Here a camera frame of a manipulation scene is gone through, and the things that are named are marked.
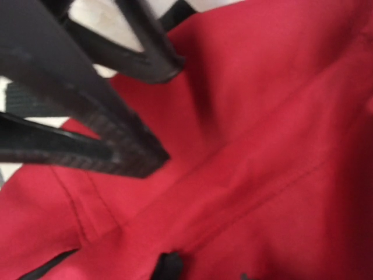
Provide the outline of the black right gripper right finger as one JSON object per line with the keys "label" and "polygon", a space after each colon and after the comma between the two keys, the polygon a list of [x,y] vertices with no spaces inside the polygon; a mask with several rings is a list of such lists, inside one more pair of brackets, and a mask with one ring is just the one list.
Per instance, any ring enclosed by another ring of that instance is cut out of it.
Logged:
{"label": "black right gripper right finger", "polygon": [[55,17],[96,65],[146,83],[168,82],[183,70],[147,1],[55,1]]}

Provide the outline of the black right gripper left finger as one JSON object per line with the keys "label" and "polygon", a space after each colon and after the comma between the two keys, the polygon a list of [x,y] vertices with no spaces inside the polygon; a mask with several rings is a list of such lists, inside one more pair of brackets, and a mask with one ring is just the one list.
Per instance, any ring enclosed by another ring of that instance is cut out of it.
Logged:
{"label": "black right gripper left finger", "polygon": [[1,75],[80,121],[91,138],[1,114],[1,161],[145,178],[169,154],[41,1],[1,2]]}

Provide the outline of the red student backpack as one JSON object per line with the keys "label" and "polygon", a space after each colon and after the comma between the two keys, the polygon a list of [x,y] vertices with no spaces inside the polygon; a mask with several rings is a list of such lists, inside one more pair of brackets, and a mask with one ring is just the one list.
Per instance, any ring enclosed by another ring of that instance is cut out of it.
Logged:
{"label": "red student backpack", "polygon": [[170,83],[110,83],[171,160],[144,180],[25,165],[1,278],[372,278],[372,2],[242,1],[170,33]]}

